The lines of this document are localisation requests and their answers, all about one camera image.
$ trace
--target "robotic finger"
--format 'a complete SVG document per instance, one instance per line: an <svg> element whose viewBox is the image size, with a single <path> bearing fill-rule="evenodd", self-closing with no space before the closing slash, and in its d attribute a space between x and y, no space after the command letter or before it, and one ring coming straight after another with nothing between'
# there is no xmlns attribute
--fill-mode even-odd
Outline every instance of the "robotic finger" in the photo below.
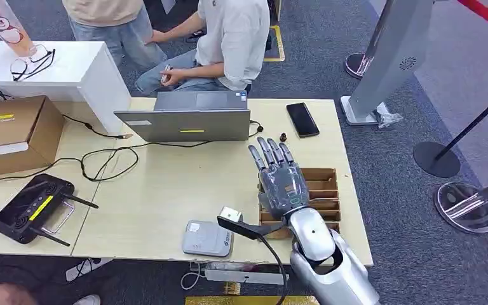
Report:
<svg viewBox="0 0 488 305"><path fill-rule="evenodd" d="M272 151L274 152L274 157L276 158L276 162L278 162L280 167L287 165L278 144L276 144L276 142L271 138L268 138L267 142L270 145L270 148L272 148Z"/></svg>
<svg viewBox="0 0 488 305"><path fill-rule="evenodd" d="M287 164L292 165L294 163L294 158L291 152L289 151L289 147L287 147L285 143L280 143L280 149L283 153L283 156L285 157L285 160L287 160Z"/></svg>
<svg viewBox="0 0 488 305"><path fill-rule="evenodd" d="M268 163L268 166L272 169L272 166L276 163L276 161L274 159L274 154L272 153L272 150L270 150L270 146L267 144L263 137L257 137L257 141L261 146L262 152L266 159L266 163Z"/></svg>
<svg viewBox="0 0 488 305"><path fill-rule="evenodd" d="M264 164L264 161L259 154L259 151L257 151L257 148L255 146L250 145L248 146L248 149L250 150L250 153L252 153L252 157L254 157L255 165L257 165L257 169L259 171L262 171L266 168L266 165Z"/></svg>

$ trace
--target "person's hand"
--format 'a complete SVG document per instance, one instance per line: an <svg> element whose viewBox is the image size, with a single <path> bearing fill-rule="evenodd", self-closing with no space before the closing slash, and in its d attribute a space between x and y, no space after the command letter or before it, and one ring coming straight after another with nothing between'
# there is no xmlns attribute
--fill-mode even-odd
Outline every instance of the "person's hand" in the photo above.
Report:
<svg viewBox="0 0 488 305"><path fill-rule="evenodd" d="M167 81L161 83L163 86L173 86L178 84L180 81L186 78L187 69L171 69L168 71L161 71L163 75L167 75Z"/></svg>
<svg viewBox="0 0 488 305"><path fill-rule="evenodd" d="M0 284L0 305L36 305L37 302L24 288Z"/></svg>
<svg viewBox="0 0 488 305"><path fill-rule="evenodd" d="M146 41L145 44L148 43L161 43L166 41L166 35L164 32L160 32L159 30L152 30L152 37L149 41Z"/></svg>

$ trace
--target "robotic arm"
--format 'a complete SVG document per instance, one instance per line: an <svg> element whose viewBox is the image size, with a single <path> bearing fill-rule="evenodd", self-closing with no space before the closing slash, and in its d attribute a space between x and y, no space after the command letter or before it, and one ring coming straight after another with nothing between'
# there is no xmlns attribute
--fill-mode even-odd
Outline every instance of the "robotic arm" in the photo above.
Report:
<svg viewBox="0 0 488 305"><path fill-rule="evenodd" d="M266 163L255 146L248 148L259 170L265 190L259 195L261 205L295 238L290 263L300 281L310 287L321 305L375 305L379 295L367 279L367 270L347 243L330 230L321 215L308 205L309 193L298 164L284 143L257 138ZM218 223L251 239L282 226L251 226L227 214L218 216ZM334 263L326 273L316 268L329 259Z"/></svg>

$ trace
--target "white sneaker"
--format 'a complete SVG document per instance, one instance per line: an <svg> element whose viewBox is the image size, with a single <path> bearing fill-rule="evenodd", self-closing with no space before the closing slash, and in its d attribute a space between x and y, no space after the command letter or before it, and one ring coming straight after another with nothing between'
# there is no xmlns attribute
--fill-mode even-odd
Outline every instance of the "white sneaker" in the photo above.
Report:
<svg viewBox="0 0 488 305"><path fill-rule="evenodd" d="M87 295L78 302L75 302L74 305L100 305L100 297L95 294Z"/></svg>

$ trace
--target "laptop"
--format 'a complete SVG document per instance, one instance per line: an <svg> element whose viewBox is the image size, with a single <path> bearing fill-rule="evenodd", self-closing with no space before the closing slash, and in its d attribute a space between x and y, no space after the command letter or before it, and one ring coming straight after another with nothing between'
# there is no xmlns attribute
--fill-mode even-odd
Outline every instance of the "laptop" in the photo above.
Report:
<svg viewBox="0 0 488 305"><path fill-rule="evenodd" d="M151 111L114 111L147 142L247 140L245 91L159 92Z"/></svg>

